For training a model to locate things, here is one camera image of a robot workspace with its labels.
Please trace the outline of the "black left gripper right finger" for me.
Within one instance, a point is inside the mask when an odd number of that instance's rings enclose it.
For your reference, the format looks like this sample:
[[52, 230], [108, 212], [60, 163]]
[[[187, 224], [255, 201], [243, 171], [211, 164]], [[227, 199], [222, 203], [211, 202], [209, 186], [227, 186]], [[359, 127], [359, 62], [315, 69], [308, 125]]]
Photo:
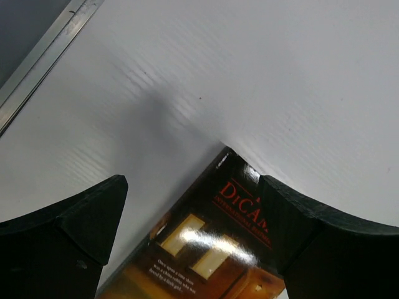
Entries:
[[398, 228], [259, 179], [277, 271], [289, 298], [398, 298]]

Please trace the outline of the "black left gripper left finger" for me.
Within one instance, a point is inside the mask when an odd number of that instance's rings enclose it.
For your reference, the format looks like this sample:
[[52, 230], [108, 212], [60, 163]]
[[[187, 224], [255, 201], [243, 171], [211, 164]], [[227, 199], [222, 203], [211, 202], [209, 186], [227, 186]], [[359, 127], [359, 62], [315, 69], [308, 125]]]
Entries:
[[1, 298], [94, 298], [128, 192], [124, 175], [1, 223]]

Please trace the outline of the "brown book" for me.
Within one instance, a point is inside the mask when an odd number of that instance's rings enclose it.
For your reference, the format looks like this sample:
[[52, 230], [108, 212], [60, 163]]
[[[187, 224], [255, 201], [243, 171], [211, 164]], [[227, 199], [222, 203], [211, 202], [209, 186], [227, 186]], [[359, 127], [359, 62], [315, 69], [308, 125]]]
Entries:
[[277, 298], [259, 173], [224, 148], [139, 243], [100, 298]]

